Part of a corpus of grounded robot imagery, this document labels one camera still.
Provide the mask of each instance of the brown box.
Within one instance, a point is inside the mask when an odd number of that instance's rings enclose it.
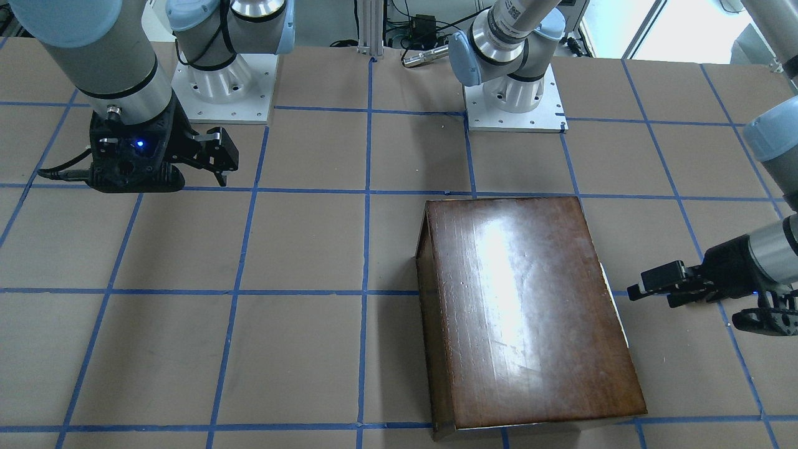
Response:
[[[428,201],[417,268],[435,439],[646,413],[578,199]]]

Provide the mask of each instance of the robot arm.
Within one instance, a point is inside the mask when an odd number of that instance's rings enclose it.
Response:
[[[789,78],[798,76],[798,2],[744,0]],[[798,97],[791,98],[745,126],[754,156],[798,211]],[[672,308],[695,301],[715,302],[757,294],[756,308],[732,317],[742,331],[798,336],[798,215],[710,248],[701,265],[676,260],[642,274],[627,289],[632,301],[657,294]]]
[[[207,71],[233,65],[236,50],[290,51],[293,30],[282,35],[283,3],[289,1],[177,0],[170,2],[169,13],[182,14],[178,39],[192,68]],[[106,193],[175,192],[185,185],[175,163],[211,171],[222,186],[227,172],[237,170],[238,150],[224,128],[200,134],[188,122],[141,28],[143,0],[10,4],[94,109],[86,152],[39,170],[40,176],[83,181]],[[220,18],[228,18],[224,26]],[[215,28],[209,31],[207,24]],[[67,169],[89,154],[89,169]]]

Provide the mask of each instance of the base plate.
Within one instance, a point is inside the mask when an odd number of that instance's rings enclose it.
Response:
[[[241,56],[252,69],[252,77],[257,84],[246,98],[232,103],[215,104],[204,101],[194,92],[185,66],[177,66],[175,76],[172,78],[172,88],[180,99],[189,121],[268,125],[279,57],[275,54]]]
[[[546,87],[538,107],[528,113],[509,113],[485,101],[482,85],[464,87],[471,131],[507,131],[514,133],[561,133],[568,131],[563,102],[551,66],[544,75]]]

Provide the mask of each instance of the glossy wooden surface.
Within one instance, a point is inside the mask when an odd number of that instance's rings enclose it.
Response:
[[[430,201],[417,254],[436,436],[646,413],[579,201]]]

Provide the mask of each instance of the bolt hole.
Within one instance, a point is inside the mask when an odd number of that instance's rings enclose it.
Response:
[[[131,161],[121,161],[117,166],[119,169],[119,174],[122,176],[128,176],[130,173],[133,173],[133,163]]]

